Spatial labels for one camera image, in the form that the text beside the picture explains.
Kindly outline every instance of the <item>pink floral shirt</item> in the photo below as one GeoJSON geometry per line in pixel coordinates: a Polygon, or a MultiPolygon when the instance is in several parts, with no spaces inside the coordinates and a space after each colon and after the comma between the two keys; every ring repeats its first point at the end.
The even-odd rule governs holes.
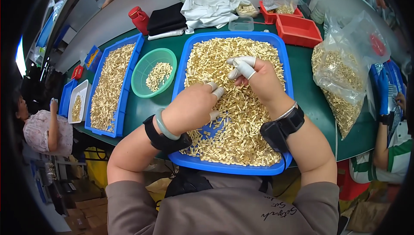
{"type": "Polygon", "coordinates": [[[68,123],[67,118],[60,115],[57,117],[59,129],[57,151],[50,152],[48,147],[50,112],[47,110],[41,110],[31,115],[26,121],[23,128],[24,139],[37,152],[49,155],[69,156],[72,153],[73,144],[72,125],[68,123]]]}

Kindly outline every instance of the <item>green and white shirt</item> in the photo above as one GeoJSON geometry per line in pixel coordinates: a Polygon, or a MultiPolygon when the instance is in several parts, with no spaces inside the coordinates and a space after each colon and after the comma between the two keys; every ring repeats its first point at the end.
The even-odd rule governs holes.
{"type": "Polygon", "coordinates": [[[407,173],[412,148],[406,120],[398,124],[388,147],[388,169],[376,168],[373,164],[374,150],[353,157],[349,161],[352,179],[360,184],[372,180],[402,183],[407,173]]]}

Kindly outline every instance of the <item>red stool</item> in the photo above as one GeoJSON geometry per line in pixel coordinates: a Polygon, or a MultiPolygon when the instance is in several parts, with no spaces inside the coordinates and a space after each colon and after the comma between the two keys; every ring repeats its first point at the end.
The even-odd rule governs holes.
{"type": "Polygon", "coordinates": [[[344,201],[354,200],[365,190],[368,189],[370,183],[359,184],[355,182],[349,173],[349,159],[337,162],[338,177],[337,184],[339,186],[339,199],[344,201]]]}

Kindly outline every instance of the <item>green workbench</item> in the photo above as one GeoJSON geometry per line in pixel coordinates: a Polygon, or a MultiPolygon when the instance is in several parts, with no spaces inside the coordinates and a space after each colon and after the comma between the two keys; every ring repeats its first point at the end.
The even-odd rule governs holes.
{"type": "MultiPolygon", "coordinates": [[[[257,22],[264,22],[261,15],[255,19],[257,22]]],[[[318,26],[321,33],[323,34],[322,26],[318,26]]],[[[203,32],[216,32],[216,31],[227,31],[227,26],[221,29],[215,27],[197,29],[195,33],[203,32]]],[[[254,31],[269,30],[271,33],[277,34],[275,25],[264,25],[255,24],[254,31]]],[[[137,29],[128,31],[112,40],[106,42],[99,47],[103,51],[108,46],[135,34],[138,34],[137,29]]],[[[157,39],[148,41],[147,39],[142,46],[141,54],[139,59],[146,53],[156,48],[168,48],[174,52],[177,57],[177,61],[180,62],[181,53],[183,51],[184,43],[191,35],[181,35],[168,37],[163,39],[157,39]]],[[[350,133],[341,141],[339,130],[335,127],[335,120],[331,109],[323,95],[321,89],[316,86],[312,79],[312,67],[311,67],[311,48],[305,48],[300,46],[286,45],[287,54],[289,57],[289,64],[292,73],[293,82],[293,93],[294,99],[297,100],[298,104],[301,105],[303,112],[310,118],[310,120],[322,131],[334,152],[337,161],[351,158],[353,156],[364,153],[372,149],[375,145],[375,135],[377,131],[377,124],[370,115],[367,103],[365,101],[362,108],[362,112],[351,129],[350,133]]],[[[74,68],[79,64],[75,64],[71,69],[68,70],[70,76],[74,68]]],[[[84,70],[82,77],[79,79],[79,83],[88,79],[90,83],[93,82],[94,73],[84,70]]],[[[131,133],[134,129],[142,124],[148,116],[155,114],[155,111],[160,107],[167,107],[171,102],[174,84],[164,91],[163,93],[153,98],[139,98],[132,90],[128,95],[127,108],[124,120],[123,136],[125,137],[131,133]]],[[[106,135],[93,134],[91,131],[85,129],[85,123],[74,124],[74,127],[86,134],[94,136],[104,142],[112,145],[116,145],[122,137],[111,138],[106,135]]]]}

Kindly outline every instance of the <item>green plastic basket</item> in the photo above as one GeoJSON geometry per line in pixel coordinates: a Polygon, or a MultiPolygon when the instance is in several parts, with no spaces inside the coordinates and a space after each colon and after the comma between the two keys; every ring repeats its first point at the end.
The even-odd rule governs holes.
{"type": "Polygon", "coordinates": [[[131,87],[135,95],[140,98],[151,98],[155,95],[160,94],[165,91],[173,82],[174,76],[176,75],[177,70],[177,58],[175,54],[167,48],[157,48],[141,58],[141,60],[135,66],[134,72],[132,73],[131,78],[131,87]],[[168,77],[167,81],[159,87],[155,92],[150,90],[146,83],[149,73],[155,67],[158,62],[167,62],[172,67],[173,70],[168,77]]]}

